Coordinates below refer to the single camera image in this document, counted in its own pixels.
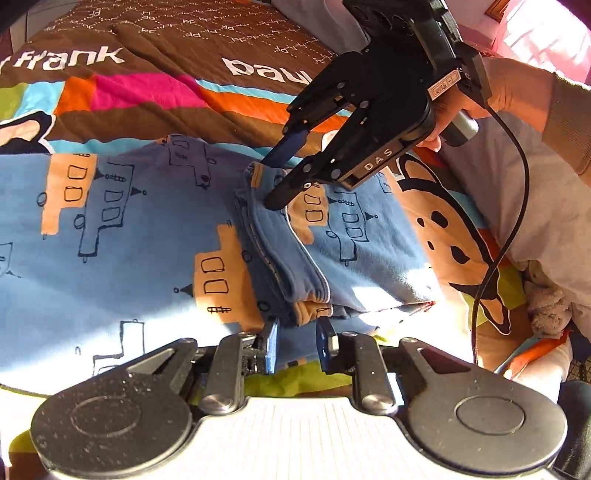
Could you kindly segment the person's right hand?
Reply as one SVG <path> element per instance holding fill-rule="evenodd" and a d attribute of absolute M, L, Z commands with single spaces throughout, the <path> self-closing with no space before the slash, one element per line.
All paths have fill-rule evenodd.
<path fill-rule="evenodd" d="M 439 151 L 441 134 L 462 110 L 475 119 L 488 117 L 491 111 L 509 112 L 536 131 L 544 131 L 555 75 L 514 59 L 488 57 L 483 62 L 490 87 L 487 106 L 480 106 L 458 87 L 451 88 L 435 101 L 435 129 L 420 147 Z"/>

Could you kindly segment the right forearm beige sleeve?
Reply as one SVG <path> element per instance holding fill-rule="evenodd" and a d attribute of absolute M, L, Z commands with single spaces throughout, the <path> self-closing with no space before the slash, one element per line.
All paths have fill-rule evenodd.
<path fill-rule="evenodd" d="M 556 75 L 549 113 L 542 134 L 553 149 L 587 185 L 590 185 L 590 86 Z"/>

